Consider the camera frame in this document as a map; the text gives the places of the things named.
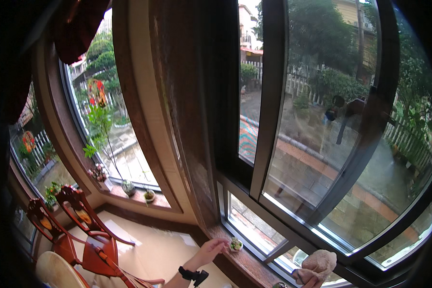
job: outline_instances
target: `round wooden table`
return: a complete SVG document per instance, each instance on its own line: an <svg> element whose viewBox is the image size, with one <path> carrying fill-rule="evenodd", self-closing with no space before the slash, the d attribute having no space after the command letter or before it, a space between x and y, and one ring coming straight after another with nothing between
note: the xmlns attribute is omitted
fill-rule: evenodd
<svg viewBox="0 0 432 288"><path fill-rule="evenodd" d="M35 274L42 282L57 288L89 288L83 277L67 261L55 252L40 255Z"/></svg>

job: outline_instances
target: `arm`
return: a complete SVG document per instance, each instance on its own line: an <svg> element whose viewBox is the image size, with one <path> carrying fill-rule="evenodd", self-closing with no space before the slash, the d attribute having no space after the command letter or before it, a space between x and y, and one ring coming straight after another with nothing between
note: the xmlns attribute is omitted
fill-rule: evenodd
<svg viewBox="0 0 432 288"><path fill-rule="evenodd" d="M186 262L182 268L196 272L201 266L213 262L216 255L221 254L228 245L229 241L225 239L211 239L205 242L197 254ZM163 288L187 288L190 282L190 280L182 278L182 275L178 272Z"/></svg>

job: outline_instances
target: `roof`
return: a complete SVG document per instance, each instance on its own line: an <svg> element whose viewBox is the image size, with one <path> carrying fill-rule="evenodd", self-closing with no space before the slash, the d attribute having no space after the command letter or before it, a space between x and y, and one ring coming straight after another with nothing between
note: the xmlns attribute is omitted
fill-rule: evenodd
<svg viewBox="0 0 432 288"><path fill-rule="evenodd" d="M253 49L249 49L249 48L245 48L245 47L240 47L241 51L247 51L247 52L251 52L253 54L258 54L258 55L263 55L264 54L264 50L253 50Z"/></svg>
<svg viewBox="0 0 432 288"><path fill-rule="evenodd" d="M246 5L239 4L239 8L240 8L240 7L245 8L245 9L248 11L248 14L252 15L250 9L248 9L248 7L247 7Z"/></svg>
<svg viewBox="0 0 432 288"><path fill-rule="evenodd" d="M77 66L81 65L81 64L82 64L83 62L85 62L85 61L86 61L86 56L85 56L85 54L82 54L82 55L80 55L80 56L78 57L78 61L72 63L70 66L72 66L72 67L77 67Z"/></svg>

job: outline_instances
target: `pink towel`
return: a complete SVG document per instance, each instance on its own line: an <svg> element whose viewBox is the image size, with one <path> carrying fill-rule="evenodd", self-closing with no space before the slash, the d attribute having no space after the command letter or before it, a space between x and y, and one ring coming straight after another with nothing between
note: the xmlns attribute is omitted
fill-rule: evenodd
<svg viewBox="0 0 432 288"><path fill-rule="evenodd" d="M296 284L303 288L319 288L336 267L336 253L327 250L317 250L304 259L302 269L295 269L291 275Z"/></svg>

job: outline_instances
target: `balcony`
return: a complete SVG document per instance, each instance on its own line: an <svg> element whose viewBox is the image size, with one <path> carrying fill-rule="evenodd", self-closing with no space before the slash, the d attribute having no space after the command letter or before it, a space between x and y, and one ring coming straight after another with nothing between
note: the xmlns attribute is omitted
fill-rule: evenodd
<svg viewBox="0 0 432 288"><path fill-rule="evenodd" d="M242 34L240 37L240 46L251 47L251 35Z"/></svg>
<svg viewBox="0 0 432 288"><path fill-rule="evenodd" d="M377 62L377 55L375 52L373 52L371 49L368 49L365 47L363 49L363 65L375 69L376 68L376 62Z"/></svg>

